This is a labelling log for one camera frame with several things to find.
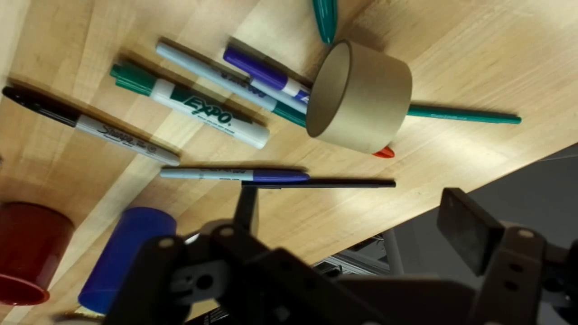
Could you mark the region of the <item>blue cup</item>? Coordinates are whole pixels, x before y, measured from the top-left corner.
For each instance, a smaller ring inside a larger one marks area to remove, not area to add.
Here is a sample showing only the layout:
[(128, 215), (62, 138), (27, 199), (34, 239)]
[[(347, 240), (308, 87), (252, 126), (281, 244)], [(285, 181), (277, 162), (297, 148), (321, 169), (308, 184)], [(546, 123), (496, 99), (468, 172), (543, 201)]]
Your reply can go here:
[(79, 304), (92, 312), (106, 314), (143, 243), (175, 233), (176, 220), (161, 210), (147, 207), (124, 210), (80, 291)]

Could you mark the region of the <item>black permanent marker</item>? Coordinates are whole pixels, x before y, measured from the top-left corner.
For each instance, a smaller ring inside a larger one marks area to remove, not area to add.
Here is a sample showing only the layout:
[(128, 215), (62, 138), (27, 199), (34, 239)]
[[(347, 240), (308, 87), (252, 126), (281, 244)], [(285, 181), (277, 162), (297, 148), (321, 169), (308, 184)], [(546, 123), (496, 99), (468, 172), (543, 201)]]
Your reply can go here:
[(169, 150), (111, 124), (83, 114), (70, 105), (66, 105), (37, 91), (6, 86), (2, 89), (2, 94), (22, 107), (68, 127), (76, 128), (87, 134), (117, 144), (165, 165), (180, 165), (180, 158)]

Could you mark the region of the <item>teal pen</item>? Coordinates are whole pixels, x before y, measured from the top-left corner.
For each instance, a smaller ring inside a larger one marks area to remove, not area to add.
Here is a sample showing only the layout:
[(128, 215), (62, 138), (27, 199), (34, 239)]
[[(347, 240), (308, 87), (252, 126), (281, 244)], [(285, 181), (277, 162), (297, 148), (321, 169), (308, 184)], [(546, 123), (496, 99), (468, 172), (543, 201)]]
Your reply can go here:
[(440, 106), (428, 106), (417, 104), (410, 105), (409, 110), (407, 111), (407, 115), (426, 117), (432, 119), (470, 121), (477, 123), (494, 123), (494, 124), (522, 123), (521, 117), (512, 114), (491, 112), (491, 111), (467, 110), (457, 107), (440, 107)]
[(338, 28), (337, 0), (312, 0), (312, 8), (321, 40), (331, 45)]

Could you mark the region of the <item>thin black pen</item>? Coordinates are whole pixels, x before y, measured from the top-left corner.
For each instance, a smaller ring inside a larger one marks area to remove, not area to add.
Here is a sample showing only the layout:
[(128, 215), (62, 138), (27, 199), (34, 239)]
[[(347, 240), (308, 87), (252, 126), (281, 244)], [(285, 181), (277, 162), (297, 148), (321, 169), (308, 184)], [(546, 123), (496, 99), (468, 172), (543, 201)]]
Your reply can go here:
[(382, 179), (329, 179), (318, 178), (298, 182), (256, 182), (242, 181), (242, 187), (259, 189), (287, 189), (287, 188), (338, 188), (338, 189), (367, 189), (367, 188), (395, 188), (396, 181)]

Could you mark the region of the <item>red cup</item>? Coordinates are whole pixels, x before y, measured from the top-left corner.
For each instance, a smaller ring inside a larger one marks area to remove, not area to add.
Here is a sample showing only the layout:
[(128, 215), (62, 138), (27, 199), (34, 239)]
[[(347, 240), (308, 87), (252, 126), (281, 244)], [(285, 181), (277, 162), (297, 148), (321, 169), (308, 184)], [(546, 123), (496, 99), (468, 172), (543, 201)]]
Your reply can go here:
[(74, 234), (66, 216), (45, 206), (0, 206), (0, 304), (43, 304)]

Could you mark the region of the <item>grey marker with teal cap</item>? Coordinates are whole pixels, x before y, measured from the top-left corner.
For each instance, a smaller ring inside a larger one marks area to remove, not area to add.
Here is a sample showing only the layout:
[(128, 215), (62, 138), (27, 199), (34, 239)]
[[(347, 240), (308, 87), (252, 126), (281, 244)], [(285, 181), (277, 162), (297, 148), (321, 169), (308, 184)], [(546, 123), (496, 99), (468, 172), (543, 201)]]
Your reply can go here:
[(157, 43), (155, 51), (158, 55), (166, 60), (177, 64), (178, 66), (223, 87), (225, 90), (250, 101), (251, 103), (270, 111), (283, 119), (297, 124), (300, 127), (306, 127), (305, 114), (289, 107), (285, 103), (272, 98), (270, 95), (251, 86), (247, 81), (225, 72), (215, 66), (206, 64), (181, 50), (165, 43)]

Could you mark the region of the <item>green dry erase marker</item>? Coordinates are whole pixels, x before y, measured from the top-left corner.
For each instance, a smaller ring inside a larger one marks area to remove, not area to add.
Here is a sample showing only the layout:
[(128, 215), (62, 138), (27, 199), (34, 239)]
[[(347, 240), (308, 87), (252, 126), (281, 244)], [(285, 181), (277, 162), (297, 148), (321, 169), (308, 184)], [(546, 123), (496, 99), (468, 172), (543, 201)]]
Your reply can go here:
[(198, 91), (159, 78), (135, 64), (114, 64), (110, 76), (115, 78), (116, 86), (149, 97), (254, 148), (262, 149), (268, 142), (269, 130), (266, 127), (242, 119)]

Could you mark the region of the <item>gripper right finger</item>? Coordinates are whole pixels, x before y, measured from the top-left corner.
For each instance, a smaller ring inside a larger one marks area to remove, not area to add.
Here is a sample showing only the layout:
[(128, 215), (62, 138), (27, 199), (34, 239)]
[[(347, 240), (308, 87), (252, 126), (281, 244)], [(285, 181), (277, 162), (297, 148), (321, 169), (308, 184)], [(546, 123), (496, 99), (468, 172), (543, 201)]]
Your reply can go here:
[(467, 325), (537, 325), (542, 302), (578, 325), (578, 239), (563, 248), (530, 228), (505, 225), (459, 188), (443, 190), (437, 227), (483, 278)]

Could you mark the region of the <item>beige tape roll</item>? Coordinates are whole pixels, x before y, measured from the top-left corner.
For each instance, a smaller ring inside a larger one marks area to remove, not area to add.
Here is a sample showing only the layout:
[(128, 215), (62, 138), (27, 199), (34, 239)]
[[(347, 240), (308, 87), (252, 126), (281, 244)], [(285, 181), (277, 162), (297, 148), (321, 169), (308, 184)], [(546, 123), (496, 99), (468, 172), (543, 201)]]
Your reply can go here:
[(311, 138), (374, 154), (399, 131), (412, 84), (405, 62), (348, 40), (335, 43), (312, 85), (306, 131)]

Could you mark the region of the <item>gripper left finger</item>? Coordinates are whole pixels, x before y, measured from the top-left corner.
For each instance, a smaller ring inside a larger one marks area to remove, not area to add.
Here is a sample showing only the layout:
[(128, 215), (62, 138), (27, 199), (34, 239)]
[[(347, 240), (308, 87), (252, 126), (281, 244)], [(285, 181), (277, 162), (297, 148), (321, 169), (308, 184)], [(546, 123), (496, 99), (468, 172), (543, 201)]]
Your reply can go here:
[(289, 253), (252, 234), (258, 189), (244, 187), (233, 219), (217, 220), (192, 243), (146, 242), (103, 325), (186, 325), (192, 305), (216, 300), (234, 325), (384, 325), (384, 317)]

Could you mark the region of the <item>grey metal frame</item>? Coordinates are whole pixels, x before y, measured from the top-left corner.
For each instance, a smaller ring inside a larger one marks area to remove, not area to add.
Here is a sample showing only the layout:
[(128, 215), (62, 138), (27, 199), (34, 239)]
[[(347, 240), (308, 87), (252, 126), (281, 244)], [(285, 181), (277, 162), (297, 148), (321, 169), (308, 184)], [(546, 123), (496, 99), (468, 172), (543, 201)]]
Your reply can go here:
[(327, 276), (401, 275), (402, 257), (394, 230), (384, 231), (314, 263)]

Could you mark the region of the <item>grey fine marker purple cap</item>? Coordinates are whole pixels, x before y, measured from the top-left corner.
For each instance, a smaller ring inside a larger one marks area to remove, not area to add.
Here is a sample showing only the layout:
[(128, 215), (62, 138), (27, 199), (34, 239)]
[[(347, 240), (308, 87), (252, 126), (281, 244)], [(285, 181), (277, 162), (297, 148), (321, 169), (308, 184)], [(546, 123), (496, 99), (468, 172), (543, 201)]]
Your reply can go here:
[(310, 179), (307, 173), (289, 169), (163, 168), (159, 175), (170, 179), (253, 182), (299, 182)]

